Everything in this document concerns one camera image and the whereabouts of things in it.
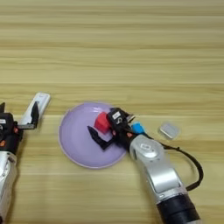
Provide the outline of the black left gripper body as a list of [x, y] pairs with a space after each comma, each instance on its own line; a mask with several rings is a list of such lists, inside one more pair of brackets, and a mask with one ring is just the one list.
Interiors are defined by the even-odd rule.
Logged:
[[6, 129], [0, 125], [0, 151], [8, 151], [16, 154], [18, 146], [23, 139], [25, 130], [35, 130], [34, 124], [27, 125], [13, 125], [11, 128]]

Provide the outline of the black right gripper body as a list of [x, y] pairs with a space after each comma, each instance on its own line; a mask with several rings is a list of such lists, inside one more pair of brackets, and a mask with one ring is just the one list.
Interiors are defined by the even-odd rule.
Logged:
[[115, 137], [115, 142], [126, 151], [130, 149], [131, 142], [137, 137], [137, 134], [126, 123], [113, 127], [112, 134]]

